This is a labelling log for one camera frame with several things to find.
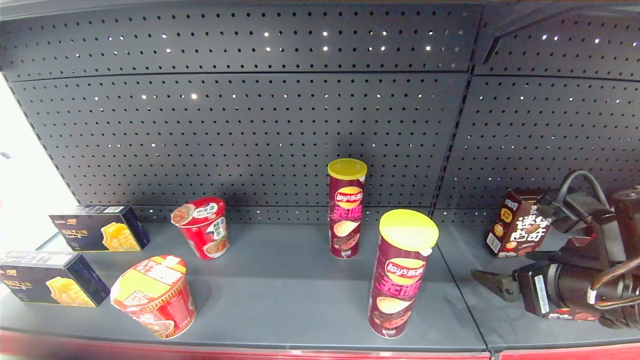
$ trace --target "white wall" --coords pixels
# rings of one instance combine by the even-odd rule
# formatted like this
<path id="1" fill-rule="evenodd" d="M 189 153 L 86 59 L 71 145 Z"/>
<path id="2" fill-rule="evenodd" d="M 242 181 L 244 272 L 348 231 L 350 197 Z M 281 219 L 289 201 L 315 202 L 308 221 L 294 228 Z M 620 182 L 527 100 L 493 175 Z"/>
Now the white wall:
<path id="1" fill-rule="evenodd" d="M 48 214 L 76 201 L 0 77 L 0 252 L 33 250 L 51 237 Z"/>

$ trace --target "red shelf edge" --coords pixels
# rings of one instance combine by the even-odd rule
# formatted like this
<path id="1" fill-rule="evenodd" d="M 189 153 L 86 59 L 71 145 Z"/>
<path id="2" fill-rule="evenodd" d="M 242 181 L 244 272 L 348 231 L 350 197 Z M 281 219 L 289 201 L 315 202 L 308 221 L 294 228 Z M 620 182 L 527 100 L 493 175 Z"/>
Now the red shelf edge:
<path id="1" fill-rule="evenodd" d="M 188 347 L 177 345 L 120 343 L 113 341 L 82 340 L 57 336 L 0 331 L 0 352 L 11 356 L 37 359 L 56 358 L 68 355 L 86 359 L 141 359 L 162 360 L 224 359 L 224 360 L 318 360 L 318 359 L 368 359 L 383 357 L 388 360 L 489 360 L 488 352 L 380 352 L 380 351 L 334 351 L 334 350 L 290 350 L 250 349 L 227 347 Z"/>
<path id="2" fill-rule="evenodd" d="M 604 345 L 599 347 L 558 348 L 545 350 L 505 350 L 500 360 L 638 360 L 640 344 Z"/>

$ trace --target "yellow lid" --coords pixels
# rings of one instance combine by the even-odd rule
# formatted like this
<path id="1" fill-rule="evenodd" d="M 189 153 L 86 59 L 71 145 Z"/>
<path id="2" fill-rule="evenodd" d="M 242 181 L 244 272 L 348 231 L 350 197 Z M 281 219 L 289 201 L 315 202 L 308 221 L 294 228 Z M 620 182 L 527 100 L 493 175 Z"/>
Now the yellow lid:
<path id="1" fill-rule="evenodd" d="M 340 180 L 355 180 L 367 175 L 367 165 L 356 159 L 337 159 L 327 166 L 329 175 Z"/>
<path id="2" fill-rule="evenodd" d="M 380 234 L 391 245 L 407 251 L 424 251 L 436 245 L 438 226 L 413 210 L 392 210 L 380 218 Z"/>

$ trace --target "barcode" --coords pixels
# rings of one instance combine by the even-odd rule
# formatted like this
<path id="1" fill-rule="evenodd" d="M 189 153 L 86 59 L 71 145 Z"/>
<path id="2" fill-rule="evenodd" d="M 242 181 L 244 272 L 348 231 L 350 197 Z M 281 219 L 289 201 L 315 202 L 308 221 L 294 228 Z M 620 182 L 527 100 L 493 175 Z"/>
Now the barcode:
<path id="1" fill-rule="evenodd" d="M 73 255 L 53 255 L 47 261 L 48 265 L 64 265 Z"/>
<path id="2" fill-rule="evenodd" d="M 120 210 L 124 209 L 124 206 L 110 206 L 105 210 L 105 213 L 119 213 Z"/>
<path id="3" fill-rule="evenodd" d="M 486 243 L 489 244 L 494 253 L 497 254 L 498 250 L 500 250 L 500 242 L 496 239 L 493 233 L 489 233 L 489 236 L 486 238 Z"/>
<path id="4" fill-rule="evenodd" d="M 545 280 L 542 275 L 538 275 L 534 278 L 536 281 L 536 289 L 538 291 L 538 301 L 540 302 L 540 313 L 545 314 L 549 312 L 549 301 L 547 300 L 547 287 L 545 286 Z"/>

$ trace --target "red noodle cup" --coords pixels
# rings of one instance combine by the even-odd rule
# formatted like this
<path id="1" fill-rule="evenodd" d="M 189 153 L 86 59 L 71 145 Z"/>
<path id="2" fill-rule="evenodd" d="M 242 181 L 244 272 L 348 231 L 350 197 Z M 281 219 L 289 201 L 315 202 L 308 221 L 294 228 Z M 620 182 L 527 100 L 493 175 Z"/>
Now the red noodle cup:
<path id="1" fill-rule="evenodd" d="M 329 171 L 329 249 L 340 259 L 349 259 L 360 248 L 363 187 L 367 165 L 356 159 L 337 159 Z"/>
<path id="2" fill-rule="evenodd" d="M 161 339 L 182 334 L 196 317 L 186 264 L 158 255 L 125 271 L 111 289 L 111 304 Z"/>
<path id="3" fill-rule="evenodd" d="M 229 248 L 225 202 L 217 197 L 204 197 L 188 202 L 171 214 L 171 222 L 200 257 L 211 260 Z"/>
<path id="4" fill-rule="evenodd" d="M 438 227 L 426 215 L 397 209 L 380 218 L 378 257 L 369 297 L 369 325 L 384 338 L 406 329 Z"/>

